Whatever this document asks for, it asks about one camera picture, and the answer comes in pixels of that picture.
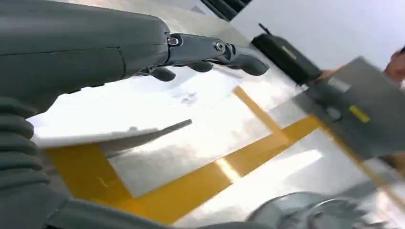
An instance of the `robotic finger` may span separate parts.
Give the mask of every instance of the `robotic finger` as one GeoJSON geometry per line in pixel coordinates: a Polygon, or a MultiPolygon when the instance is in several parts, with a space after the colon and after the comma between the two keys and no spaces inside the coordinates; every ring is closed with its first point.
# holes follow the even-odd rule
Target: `robotic finger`
{"type": "MultiPolygon", "coordinates": [[[[259,59],[254,50],[212,37],[175,33],[168,38],[168,46],[169,58],[161,66],[188,66],[197,72],[205,73],[213,68],[212,63],[216,63],[232,69],[242,69],[250,75],[262,75],[268,70],[268,65],[259,59]]],[[[174,73],[167,69],[158,72],[159,75],[151,75],[163,81],[174,79],[174,73]]]]}

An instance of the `robotic arm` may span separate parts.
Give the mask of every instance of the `robotic arm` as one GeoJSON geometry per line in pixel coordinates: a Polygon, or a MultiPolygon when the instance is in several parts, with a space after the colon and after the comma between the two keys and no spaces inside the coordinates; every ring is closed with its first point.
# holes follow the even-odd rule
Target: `robotic arm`
{"type": "MultiPolygon", "coordinates": [[[[0,225],[8,229],[168,228],[47,187],[33,155],[33,126],[65,93],[133,75],[169,81],[165,66],[206,72],[211,63],[261,75],[268,66],[222,40],[170,34],[160,19],[44,0],[0,1],[0,225]]],[[[254,225],[232,224],[237,228],[254,225]]]]}

